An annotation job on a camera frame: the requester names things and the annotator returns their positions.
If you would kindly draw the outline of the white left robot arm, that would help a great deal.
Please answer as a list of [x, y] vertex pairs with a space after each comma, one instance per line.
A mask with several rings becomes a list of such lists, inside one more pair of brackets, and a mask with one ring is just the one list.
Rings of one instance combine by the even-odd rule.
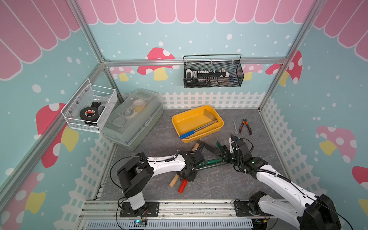
[[165, 157], [148, 157], [143, 152], [132, 156], [117, 171], [124, 197], [136, 211], [146, 206], [143, 189], [152, 177], [168, 172], [178, 172], [179, 177], [193, 181], [198, 166], [205, 161], [201, 151], [179, 151]]

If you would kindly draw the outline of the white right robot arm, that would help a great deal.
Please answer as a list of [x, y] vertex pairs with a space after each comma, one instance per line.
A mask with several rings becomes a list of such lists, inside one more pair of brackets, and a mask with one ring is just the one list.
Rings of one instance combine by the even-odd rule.
[[266, 160], [254, 157], [243, 138], [230, 137], [230, 146], [215, 150], [219, 160], [232, 164], [237, 172], [250, 175], [272, 188], [286, 201], [281, 202], [265, 192], [249, 197], [247, 211], [253, 216], [269, 214], [299, 230], [340, 230], [342, 228], [333, 201], [296, 185], [280, 174]]

